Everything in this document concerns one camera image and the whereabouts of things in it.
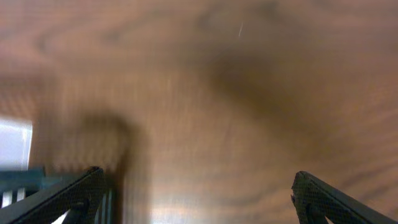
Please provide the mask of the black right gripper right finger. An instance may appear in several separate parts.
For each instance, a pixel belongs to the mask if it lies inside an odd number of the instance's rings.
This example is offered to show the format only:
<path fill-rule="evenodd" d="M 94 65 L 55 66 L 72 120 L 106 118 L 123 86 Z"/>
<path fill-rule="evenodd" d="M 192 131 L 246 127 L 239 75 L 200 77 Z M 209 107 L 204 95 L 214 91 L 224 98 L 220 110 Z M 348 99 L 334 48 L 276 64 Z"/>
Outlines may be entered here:
<path fill-rule="evenodd" d="M 292 191 L 300 224 L 397 224 L 305 171 L 296 173 Z"/>

